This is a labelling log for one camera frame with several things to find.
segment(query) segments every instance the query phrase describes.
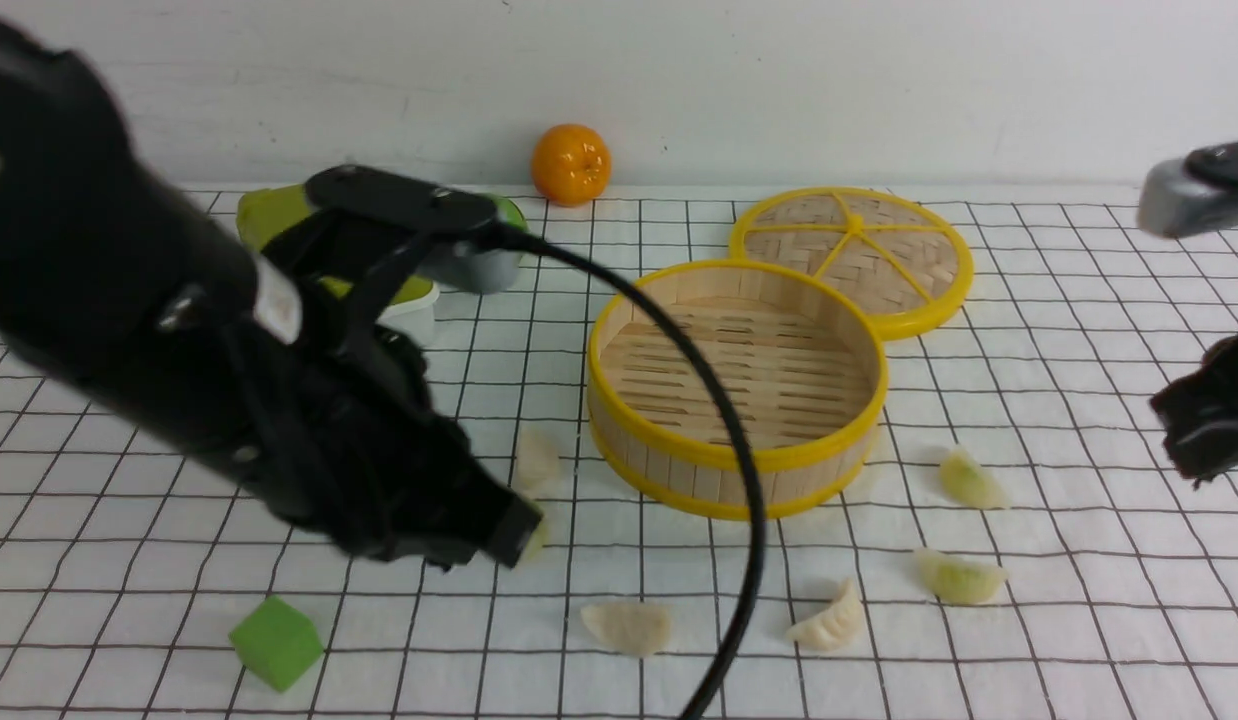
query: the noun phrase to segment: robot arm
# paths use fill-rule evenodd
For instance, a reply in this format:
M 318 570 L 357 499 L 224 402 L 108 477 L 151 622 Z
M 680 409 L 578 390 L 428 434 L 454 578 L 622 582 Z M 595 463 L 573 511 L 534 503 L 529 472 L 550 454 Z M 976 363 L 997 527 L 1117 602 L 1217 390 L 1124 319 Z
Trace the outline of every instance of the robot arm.
M 1139 228 L 1191 238 L 1238 225 L 1238 142 L 1167 160 L 1148 174 Z M 1166 453 L 1193 486 L 1238 465 L 1238 333 L 1211 346 L 1201 369 L 1153 396 Z
M 756 463 L 702 354 L 633 283 L 500 223 L 485 197 L 360 167 L 305 192 L 318 210 L 250 252 L 134 158 L 78 56 L 0 22 L 2 338 L 350 555 L 514 565 L 541 521 L 436 413 L 418 348 L 375 324 L 410 275 L 482 292 L 483 254 L 531 252 L 650 318 L 718 407 L 751 526 L 733 619 L 680 715 L 701 718 L 751 620 L 766 547 Z M 353 289 L 335 299 L 326 275 Z

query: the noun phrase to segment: bamboo steamer basket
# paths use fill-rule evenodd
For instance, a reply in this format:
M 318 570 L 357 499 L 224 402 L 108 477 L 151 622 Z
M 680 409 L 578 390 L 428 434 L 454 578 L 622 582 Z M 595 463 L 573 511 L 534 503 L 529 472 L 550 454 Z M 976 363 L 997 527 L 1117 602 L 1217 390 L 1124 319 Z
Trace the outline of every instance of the bamboo steamer basket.
M 901 197 L 852 187 L 759 202 L 735 223 L 730 259 L 817 278 L 860 307 L 885 341 L 948 322 L 976 277 L 971 250 L 947 220 Z
M 691 336 L 742 416 L 780 518 L 848 486 L 885 402 L 881 341 L 867 315 L 806 273 L 751 260 L 675 265 L 636 282 Z M 702 382 L 623 296 L 588 340 L 597 448 L 638 491 L 677 510 L 747 520 L 738 461 Z

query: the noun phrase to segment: orange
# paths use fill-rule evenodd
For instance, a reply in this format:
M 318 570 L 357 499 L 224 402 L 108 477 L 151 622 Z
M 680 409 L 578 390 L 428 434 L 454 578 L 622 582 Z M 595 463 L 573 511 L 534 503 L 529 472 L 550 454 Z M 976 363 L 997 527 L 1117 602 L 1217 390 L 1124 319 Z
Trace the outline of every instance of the orange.
M 551 127 L 535 146 L 531 178 L 536 191 L 558 205 L 583 205 L 610 182 L 610 150 L 592 127 Z

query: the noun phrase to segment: green foam block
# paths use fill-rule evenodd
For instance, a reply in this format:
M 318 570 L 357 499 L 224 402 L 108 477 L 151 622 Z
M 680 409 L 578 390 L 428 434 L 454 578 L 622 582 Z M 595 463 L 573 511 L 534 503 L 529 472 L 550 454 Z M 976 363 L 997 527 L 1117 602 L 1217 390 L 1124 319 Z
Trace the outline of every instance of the green foam block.
M 227 637 L 241 664 L 276 692 L 286 692 L 323 652 L 312 620 L 276 596 L 260 602 Z

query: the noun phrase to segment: woven bamboo base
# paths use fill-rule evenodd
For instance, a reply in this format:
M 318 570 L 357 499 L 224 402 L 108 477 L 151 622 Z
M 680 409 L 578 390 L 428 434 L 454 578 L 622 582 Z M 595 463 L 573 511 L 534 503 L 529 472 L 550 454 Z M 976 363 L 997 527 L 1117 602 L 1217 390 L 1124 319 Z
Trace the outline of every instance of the woven bamboo base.
M 844 297 L 748 261 L 688 264 L 643 291 L 709 360 L 748 432 L 771 510 L 815 505 L 853 478 L 885 397 L 880 343 Z M 716 407 L 677 348 L 617 297 L 588 346 L 588 409 L 607 460 L 669 505 L 743 516 Z

